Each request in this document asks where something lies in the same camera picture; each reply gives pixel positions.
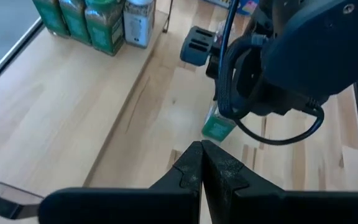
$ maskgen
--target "jar label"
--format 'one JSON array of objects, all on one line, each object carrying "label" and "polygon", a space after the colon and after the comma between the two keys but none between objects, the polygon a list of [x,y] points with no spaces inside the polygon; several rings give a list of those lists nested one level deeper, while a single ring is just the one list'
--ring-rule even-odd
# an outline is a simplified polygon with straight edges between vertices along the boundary
[{"label": "jar label", "polygon": [[235,127],[236,124],[231,120],[212,114],[209,118],[207,118],[201,133],[205,138],[211,138],[221,142]]},{"label": "jar label", "polygon": [[44,22],[48,29],[61,35],[69,35],[62,12],[58,6],[44,2],[34,2],[34,4],[41,16],[42,22]]},{"label": "jar label", "polygon": [[78,14],[71,10],[62,9],[63,16],[66,19],[68,29],[71,36],[84,43],[89,44],[91,42],[88,30],[86,28],[85,15]]},{"label": "jar label", "polygon": [[125,39],[146,47],[152,35],[154,3],[137,6],[127,1],[124,7]]},{"label": "jar label", "polygon": [[122,17],[112,27],[88,21],[88,30],[93,46],[98,50],[114,55],[123,44]]}]

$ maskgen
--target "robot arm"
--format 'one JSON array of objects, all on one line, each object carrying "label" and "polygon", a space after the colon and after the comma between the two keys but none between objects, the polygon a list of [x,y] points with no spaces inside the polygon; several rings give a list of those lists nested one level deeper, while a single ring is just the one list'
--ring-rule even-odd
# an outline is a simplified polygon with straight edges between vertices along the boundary
[{"label": "robot arm", "polygon": [[[231,11],[226,27],[234,17]],[[206,62],[210,56],[206,73],[216,80],[219,112],[266,144],[290,144],[310,136],[324,119],[320,105],[358,81],[355,0],[260,1],[243,36],[227,51],[224,37],[223,45],[218,46],[204,34],[213,35],[193,28],[181,59],[202,65],[200,59]],[[290,109],[311,114],[316,122],[304,135],[286,141],[256,136],[239,121],[248,112],[284,115]]]}]

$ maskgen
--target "green spice jar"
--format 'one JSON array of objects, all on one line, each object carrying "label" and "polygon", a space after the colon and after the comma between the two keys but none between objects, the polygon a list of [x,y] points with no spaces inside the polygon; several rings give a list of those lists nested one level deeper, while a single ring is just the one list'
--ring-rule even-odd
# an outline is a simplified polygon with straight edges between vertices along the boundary
[{"label": "green spice jar", "polygon": [[58,0],[33,0],[42,22],[49,31],[62,36],[70,35],[62,17]]},{"label": "green spice jar", "polygon": [[85,21],[85,0],[59,0],[59,3],[71,37],[91,44]]},{"label": "green spice jar", "polygon": [[123,0],[86,0],[85,19],[93,47],[115,55],[124,43]]}]

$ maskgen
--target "wooden shelf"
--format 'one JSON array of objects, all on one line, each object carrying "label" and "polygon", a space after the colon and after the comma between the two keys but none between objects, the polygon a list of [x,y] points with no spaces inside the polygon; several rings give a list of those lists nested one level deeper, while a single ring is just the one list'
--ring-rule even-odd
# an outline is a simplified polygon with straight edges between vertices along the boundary
[{"label": "wooden shelf", "polygon": [[82,186],[167,21],[115,57],[43,30],[0,77],[0,182],[47,194]]},{"label": "wooden shelf", "polygon": [[[201,129],[214,84],[204,72],[158,67],[153,58],[87,181],[89,187],[148,188],[159,180]],[[287,190],[358,191],[358,121],[353,86],[323,106],[326,119],[304,141],[261,144],[238,127],[220,147],[263,178]],[[315,118],[291,110],[285,116],[252,113],[243,123],[270,139],[304,132]]]}]

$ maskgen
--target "light wood countertop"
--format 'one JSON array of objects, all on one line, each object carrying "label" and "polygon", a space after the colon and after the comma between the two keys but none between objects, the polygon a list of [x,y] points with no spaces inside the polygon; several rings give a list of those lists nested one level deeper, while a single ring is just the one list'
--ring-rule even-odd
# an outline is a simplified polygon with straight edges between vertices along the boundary
[{"label": "light wood countertop", "polygon": [[162,33],[115,57],[44,29],[0,76],[0,182],[46,196],[82,186]]}]

